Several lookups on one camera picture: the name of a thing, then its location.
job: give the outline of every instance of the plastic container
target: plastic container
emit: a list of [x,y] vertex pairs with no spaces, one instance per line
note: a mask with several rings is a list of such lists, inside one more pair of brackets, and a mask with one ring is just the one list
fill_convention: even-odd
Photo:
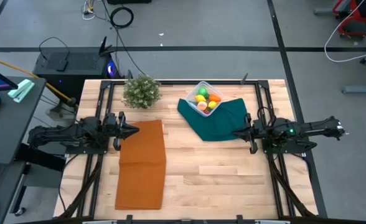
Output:
[[[202,87],[204,87],[207,90],[208,94],[214,94],[214,95],[219,96],[219,98],[220,98],[220,102],[218,102],[216,107],[209,114],[204,113],[202,110],[198,109],[196,104],[193,104],[193,102],[195,102],[195,103],[197,102],[195,100],[195,96],[197,96],[198,90]],[[200,83],[198,83],[197,86],[195,86],[195,88],[184,99],[189,104],[189,106],[191,106],[193,109],[196,110],[196,112],[198,112],[199,114],[201,114],[204,117],[208,117],[219,107],[219,105],[223,102],[224,98],[225,98],[225,96],[221,92],[217,91],[212,85],[209,85],[205,81],[201,81]]]

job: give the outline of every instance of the white cable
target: white cable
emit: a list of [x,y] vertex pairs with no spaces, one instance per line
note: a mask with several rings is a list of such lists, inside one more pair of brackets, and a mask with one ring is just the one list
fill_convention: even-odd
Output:
[[361,56],[357,56],[357,57],[354,57],[354,58],[350,58],[350,59],[346,59],[346,60],[334,60],[332,58],[330,58],[330,56],[328,56],[328,53],[327,53],[327,44],[330,42],[332,36],[335,34],[335,32],[337,31],[337,29],[340,27],[340,25],[345,22],[364,2],[365,0],[363,0],[362,2],[360,2],[360,4],[349,14],[349,16],[347,16],[342,22],[340,22],[340,24],[337,26],[337,28],[335,28],[335,30],[332,32],[330,38],[328,38],[326,44],[324,45],[324,52],[326,53],[326,56],[327,58],[332,61],[332,62],[349,62],[351,60],[355,60],[355,59],[359,59],[359,58],[363,58],[363,57],[366,57],[366,54],[365,55],[361,55]]
[[[89,12],[90,14],[93,14],[93,16],[91,18],[85,18],[85,11]],[[81,12],[82,12],[82,19],[83,20],[88,21],[88,20],[91,20],[91,19],[93,19],[93,18],[96,17],[95,12],[93,12],[92,10],[89,9],[89,5],[88,5],[88,1],[87,0],[85,0],[85,3],[81,7]]]

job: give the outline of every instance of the concrete floor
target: concrete floor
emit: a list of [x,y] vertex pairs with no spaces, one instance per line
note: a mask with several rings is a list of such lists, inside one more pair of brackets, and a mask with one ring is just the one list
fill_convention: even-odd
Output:
[[[312,10],[334,2],[273,0],[285,47],[323,47],[338,22],[333,17],[314,16]],[[36,48],[51,36],[61,38],[70,47],[99,46],[104,35],[112,44],[114,30],[100,19],[84,21],[82,5],[83,0],[9,0],[0,15],[0,51],[3,47]],[[126,6],[135,15],[131,27],[120,31],[126,46],[278,46],[264,0],[154,0],[151,4]],[[101,2],[95,1],[95,11],[104,17]],[[118,20],[126,20],[126,15],[118,15]],[[52,40],[44,46],[62,45]],[[329,46],[365,47],[366,38],[347,40],[336,34]],[[0,52],[0,59],[32,70],[38,54]],[[348,58],[362,54],[330,55]],[[135,51],[131,56],[141,70],[156,78],[241,78],[248,72],[248,78],[286,79],[280,52],[276,50]],[[122,72],[138,72],[126,53],[119,52],[118,58]],[[366,95],[340,92],[344,85],[366,85],[366,66],[358,60],[332,63],[322,52],[288,52],[288,60],[304,119],[315,121],[334,115],[350,133],[340,142],[313,139],[319,145],[312,151],[328,217],[366,220]],[[24,76],[2,65],[0,72]],[[44,94],[56,100],[49,91]],[[40,103],[35,116],[54,126],[58,123],[44,114],[48,107]],[[37,125],[43,124],[33,119],[30,128]],[[28,192],[34,195],[23,199],[28,212],[18,218],[10,215],[5,223],[52,216],[57,191],[28,188],[27,195]]]

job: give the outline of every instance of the orange ball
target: orange ball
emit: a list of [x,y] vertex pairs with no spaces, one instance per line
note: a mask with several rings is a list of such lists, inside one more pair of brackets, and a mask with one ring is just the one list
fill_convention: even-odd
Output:
[[207,107],[208,107],[208,104],[204,101],[199,102],[197,105],[197,108],[202,111],[206,110]]

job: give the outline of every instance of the folded orange cloth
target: folded orange cloth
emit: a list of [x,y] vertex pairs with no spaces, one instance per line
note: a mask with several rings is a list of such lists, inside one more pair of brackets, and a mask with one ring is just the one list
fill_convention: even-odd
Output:
[[140,131],[121,142],[115,209],[160,209],[166,170],[162,121],[141,121],[133,126]]

